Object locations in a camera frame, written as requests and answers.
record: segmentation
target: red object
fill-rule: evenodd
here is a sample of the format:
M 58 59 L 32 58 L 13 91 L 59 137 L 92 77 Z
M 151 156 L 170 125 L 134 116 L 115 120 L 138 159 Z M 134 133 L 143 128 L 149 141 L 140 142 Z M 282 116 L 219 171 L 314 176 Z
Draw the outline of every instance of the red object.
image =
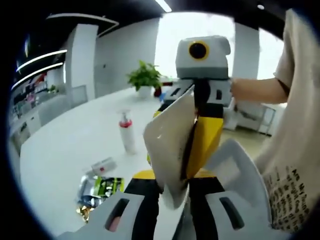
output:
M 132 121 L 131 120 L 126 121 L 126 122 L 123 122 L 123 121 L 119 122 L 119 126 L 122 127 L 122 128 L 128 128 L 131 125 L 132 125 Z
M 173 85 L 172 81 L 162 82 L 162 86 L 172 86 L 172 85 Z M 155 89 L 153 96 L 158 98 L 160 97 L 161 94 L 162 94 L 161 87 L 158 87 Z
M 43 73 L 43 74 L 41 74 L 41 76 L 40 76 L 37 80 L 35 80 L 34 84 L 38 84 L 38 83 L 40 83 L 40 82 L 45 81 L 45 76 L 46 76 L 46 75 L 47 75 L 46 72 Z

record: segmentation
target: white table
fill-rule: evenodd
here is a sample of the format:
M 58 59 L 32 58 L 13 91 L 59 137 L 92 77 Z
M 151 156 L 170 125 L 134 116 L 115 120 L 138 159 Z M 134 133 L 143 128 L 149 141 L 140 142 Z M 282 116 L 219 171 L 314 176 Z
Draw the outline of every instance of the white table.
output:
M 90 165 L 113 157 L 118 167 L 108 176 L 124 178 L 125 187 L 135 173 L 151 168 L 142 133 L 159 106 L 158 99 L 140 99 L 133 88 L 121 90 L 63 113 L 22 145 L 20 174 L 25 199 L 50 233 L 57 236 L 84 225 L 76 213 L 76 195 L 84 169 Z M 133 156 L 125 154 L 121 141 L 118 111 L 123 108 L 131 109 L 138 150 Z M 177 211 L 167 211 L 158 222 L 163 219 L 170 226 L 168 218 L 179 220 L 182 210 Z

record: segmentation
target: robot eye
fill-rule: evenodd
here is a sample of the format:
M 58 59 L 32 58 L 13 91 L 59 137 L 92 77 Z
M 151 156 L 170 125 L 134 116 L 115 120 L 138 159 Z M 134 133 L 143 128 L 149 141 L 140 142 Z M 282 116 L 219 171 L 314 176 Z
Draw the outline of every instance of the robot eye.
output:
M 196 60 L 204 60 L 208 57 L 209 47 L 204 42 L 193 42 L 189 47 L 189 54 Z

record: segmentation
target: floor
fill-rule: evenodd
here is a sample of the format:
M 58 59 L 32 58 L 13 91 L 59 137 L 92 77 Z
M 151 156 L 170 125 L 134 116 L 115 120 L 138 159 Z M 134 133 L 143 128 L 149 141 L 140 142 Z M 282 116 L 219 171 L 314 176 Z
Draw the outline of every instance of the floor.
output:
M 230 138 L 238 141 L 253 160 L 259 154 L 263 144 L 270 139 L 267 135 L 245 128 L 237 128 L 236 131 L 225 129 L 222 132 L 220 144 Z

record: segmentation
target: ceiling light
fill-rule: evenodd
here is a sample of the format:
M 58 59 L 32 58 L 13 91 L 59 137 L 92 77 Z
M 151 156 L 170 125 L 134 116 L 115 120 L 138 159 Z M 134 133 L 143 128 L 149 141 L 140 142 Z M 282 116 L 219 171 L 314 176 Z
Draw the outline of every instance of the ceiling light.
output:
M 67 50 L 59 50 L 59 51 L 53 51 L 53 52 L 50 52 L 50 53 L 47 53 L 47 54 L 44 54 L 44 55 L 41 55 L 41 56 L 37 56 L 35 57 L 34 59 L 31 59 L 30 61 L 27 61 L 25 62 L 24 64 L 22 64 L 21 66 L 19 66 L 15 72 L 18 72 L 20 69 L 24 68 L 25 66 L 35 62 L 35 61 L 38 61 L 40 59 L 43 59 L 45 57 L 49 57 L 49 56 L 52 56 L 52 55 L 56 55 L 56 54 L 63 54 L 63 53 L 66 53 Z
M 264 7 L 262 4 L 258 4 L 257 7 L 258 7 L 258 9 L 260 9 L 260 10 L 264 10 L 264 9 L 265 9 L 265 7 Z
M 21 84 L 22 82 L 24 82 L 25 80 L 27 80 L 28 78 L 32 77 L 33 75 L 36 75 L 38 73 L 41 73 L 42 71 L 44 70 L 47 70 L 47 69 L 52 69 L 52 68 L 55 68 L 57 66 L 61 66 L 62 64 L 64 64 L 63 62 L 59 62 L 59 63 L 56 63 L 56 64 L 53 64 L 53 65 L 50 65 L 50 66 L 46 66 L 44 68 L 41 68 L 27 76 L 25 76 L 24 78 L 20 79 L 19 81 L 17 81 L 15 84 L 13 84 L 13 86 L 11 87 L 11 90 L 13 90 L 16 86 L 18 86 L 19 84 Z
M 172 11 L 171 7 L 169 7 L 169 5 L 165 2 L 165 0 L 155 0 L 160 7 L 162 7 L 162 9 L 166 12 L 166 13 L 170 13 Z

